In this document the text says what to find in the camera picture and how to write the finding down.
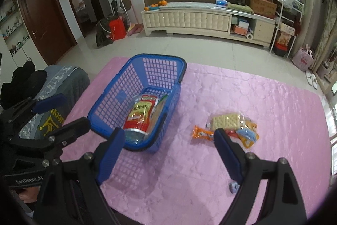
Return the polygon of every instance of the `toilet paper roll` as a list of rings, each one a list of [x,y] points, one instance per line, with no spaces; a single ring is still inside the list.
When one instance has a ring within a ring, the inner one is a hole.
[[[249,39],[249,40],[253,39],[253,34],[251,32],[248,32],[246,34],[246,38]]]

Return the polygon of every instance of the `red bag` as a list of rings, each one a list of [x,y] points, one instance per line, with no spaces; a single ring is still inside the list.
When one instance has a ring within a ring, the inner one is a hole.
[[[126,30],[124,27],[124,23],[121,18],[112,20],[109,22],[110,27],[110,38],[112,40],[118,40],[126,37]]]

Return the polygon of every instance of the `curtain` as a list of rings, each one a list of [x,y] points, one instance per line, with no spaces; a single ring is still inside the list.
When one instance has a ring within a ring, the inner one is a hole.
[[[317,71],[321,63],[327,58],[331,44],[336,42],[337,36],[337,4],[335,0],[328,0],[328,12],[324,25],[324,31],[314,54],[314,63],[311,65],[313,72]]]

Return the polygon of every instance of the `shoe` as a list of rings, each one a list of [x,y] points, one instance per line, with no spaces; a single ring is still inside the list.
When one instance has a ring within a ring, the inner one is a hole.
[[[311,75],[311,81],[312,81],[312,85],[313,87],[317,90],[318,89],[318,83],[317,83],[317,79],[315,77],[315,75]]]
[[[305,75],[306,75],[307,77],[311,77],[312,73],[310,73],[309,71],[306,71],[306,72],[305,72]]]
[[[312,76],[314,75],[310,74],[310,76],[307,76],[307,81],[311,86],[312,86]]]

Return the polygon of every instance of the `pink quilted mat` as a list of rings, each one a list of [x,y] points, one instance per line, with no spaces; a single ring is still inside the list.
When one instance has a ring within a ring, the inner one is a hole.
[[[128,58],[113,58],[83,93],[66,119],[82,116]],[[307,215],[324,198],[330,179],[331,149],[318,95],[247,73],[189,63],[180,101],[159,151],[122,150],[102,191],[109,205],[145,225],[219,224],[234,195],[214,144],[191,140],[212,113],[241,111],[257,122],[260,140],[252,151],[261,159],[286,157],[299,183]],[[67,146],[63,161],[94,151],[104,139],[90,131]],[[266,182],[260,184],[247,224],[256,221]]]

